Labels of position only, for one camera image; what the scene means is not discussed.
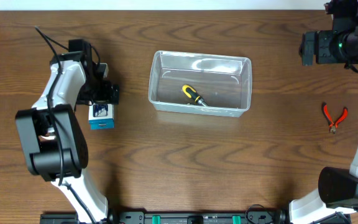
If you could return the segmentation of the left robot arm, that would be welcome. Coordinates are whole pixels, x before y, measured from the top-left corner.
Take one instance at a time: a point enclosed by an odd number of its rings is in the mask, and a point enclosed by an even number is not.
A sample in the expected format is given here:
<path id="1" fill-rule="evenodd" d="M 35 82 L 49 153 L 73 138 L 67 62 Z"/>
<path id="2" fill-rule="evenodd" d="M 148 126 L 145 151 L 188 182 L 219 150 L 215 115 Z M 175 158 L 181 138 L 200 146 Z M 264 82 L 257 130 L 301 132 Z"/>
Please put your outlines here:
<path id="1" fill-rule="evenodd" d="M 94 62 L 96 49 L 83 39 L 50 61 L 50 79 L 41 97 L 15 116 L 28 171 L 58 188 L 74 207 L 74 217 L 54 215 L 46 223 L 117 223 L 108 199 L 87 170 L 86 139 L 75 116 L 77 105 L 89 108 L 92 129 L 114 127 L 119 85 L 107 80 L 108 65 Z"/>

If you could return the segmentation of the blue screw box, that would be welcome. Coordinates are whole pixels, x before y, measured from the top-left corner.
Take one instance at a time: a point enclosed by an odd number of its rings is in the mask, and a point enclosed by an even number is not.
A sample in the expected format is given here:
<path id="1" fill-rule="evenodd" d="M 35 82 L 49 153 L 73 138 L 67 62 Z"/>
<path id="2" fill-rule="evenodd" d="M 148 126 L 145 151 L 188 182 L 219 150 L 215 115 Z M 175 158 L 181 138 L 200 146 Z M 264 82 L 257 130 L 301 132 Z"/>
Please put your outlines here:
<path id="1" fill-rule="evenodd" d="M 114 105 L 91 105 L 89 107 L 88 121 L 92 130 L 114 128 Z"/>

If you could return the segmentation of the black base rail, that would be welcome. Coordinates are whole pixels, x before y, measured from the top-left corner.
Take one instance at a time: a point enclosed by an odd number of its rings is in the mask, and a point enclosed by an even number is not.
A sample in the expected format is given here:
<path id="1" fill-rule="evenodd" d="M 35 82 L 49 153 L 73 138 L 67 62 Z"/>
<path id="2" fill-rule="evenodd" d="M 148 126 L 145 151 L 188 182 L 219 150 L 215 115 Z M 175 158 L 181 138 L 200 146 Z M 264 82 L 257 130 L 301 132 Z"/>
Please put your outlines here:
<path id="1" fill-rule="evenodd" d="M 74 213 L 44 213 L 40 215 L 40 224 L 74 224 L 81 222 Z M 142 211 L 121 212 L 119 215 L 111 210 L 107 218 L 95 223 L 117 224 L 289 224 L 286 210 L 272 210 L 251 206 L 244 213 L 149 213 Z M 336 212 L 326 218 L 311 223 L 351 224 L 351 216 Z"/>

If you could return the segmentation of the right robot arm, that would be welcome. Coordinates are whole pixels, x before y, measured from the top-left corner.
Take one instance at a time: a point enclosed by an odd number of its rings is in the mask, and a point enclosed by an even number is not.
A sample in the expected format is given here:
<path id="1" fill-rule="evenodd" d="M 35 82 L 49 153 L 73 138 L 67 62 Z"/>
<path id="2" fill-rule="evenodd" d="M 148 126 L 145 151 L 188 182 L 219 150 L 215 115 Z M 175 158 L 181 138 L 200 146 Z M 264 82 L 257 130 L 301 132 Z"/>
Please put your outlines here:
<path id="1" fill-rule="evenodd" d="M 329 1 L 324 8 L 333 26 L 303 34 L 302 64 L 342 64 L 358 74 L 358 0 Z M 275 223 L 350 223 L 353 213 L 358 213 L 358 146 L 348 169 L 323 168 L 317 188 L 292 200 Z"/>

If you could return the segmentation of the clear plastic container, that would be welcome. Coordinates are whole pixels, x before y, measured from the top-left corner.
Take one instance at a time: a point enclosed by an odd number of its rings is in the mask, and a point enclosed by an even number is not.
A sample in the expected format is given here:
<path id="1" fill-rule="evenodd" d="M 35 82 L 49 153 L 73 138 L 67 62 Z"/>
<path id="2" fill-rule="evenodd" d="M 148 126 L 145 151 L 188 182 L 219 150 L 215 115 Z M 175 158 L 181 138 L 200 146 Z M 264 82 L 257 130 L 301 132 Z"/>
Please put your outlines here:
<path id="1" fill-rule="evenodd" d="M 182 91 L 192 86 L 208 106 Z M 149 80 L 149 101 L 159 111 L 238 118 L 250 109 L 252 62 L 247 57 L 172 52 L 155 53 Z"/>

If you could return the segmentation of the small claw hammer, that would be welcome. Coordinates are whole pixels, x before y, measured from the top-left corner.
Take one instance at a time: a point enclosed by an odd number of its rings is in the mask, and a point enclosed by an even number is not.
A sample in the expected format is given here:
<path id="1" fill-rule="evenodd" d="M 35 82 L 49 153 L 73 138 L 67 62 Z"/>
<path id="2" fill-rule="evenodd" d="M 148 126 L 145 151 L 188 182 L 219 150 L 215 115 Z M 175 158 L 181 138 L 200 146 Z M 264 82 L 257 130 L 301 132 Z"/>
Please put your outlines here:
<path id="1" fill-rule="evenodd" d="M 39 139 L 42 141 L 52 141 L 55 140 L 55 135 L 54 133 L 47 133 L 46 135 L 40 135 Z"/>

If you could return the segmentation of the stubby yellow black screwdriver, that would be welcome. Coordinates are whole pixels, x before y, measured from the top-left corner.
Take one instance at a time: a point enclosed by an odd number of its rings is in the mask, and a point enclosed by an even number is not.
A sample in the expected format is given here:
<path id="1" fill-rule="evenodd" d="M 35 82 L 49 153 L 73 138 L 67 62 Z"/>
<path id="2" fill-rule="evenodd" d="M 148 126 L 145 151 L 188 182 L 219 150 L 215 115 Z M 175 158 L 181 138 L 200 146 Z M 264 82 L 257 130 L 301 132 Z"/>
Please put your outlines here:
<path id="1" fill-rule="evenodd" d="M 195 104 L 200 106 L 208 106 L 204 98 L 192 86 L 183 85 L 182 91 L 188 98 L 192 99 L 195 102 Z"/>

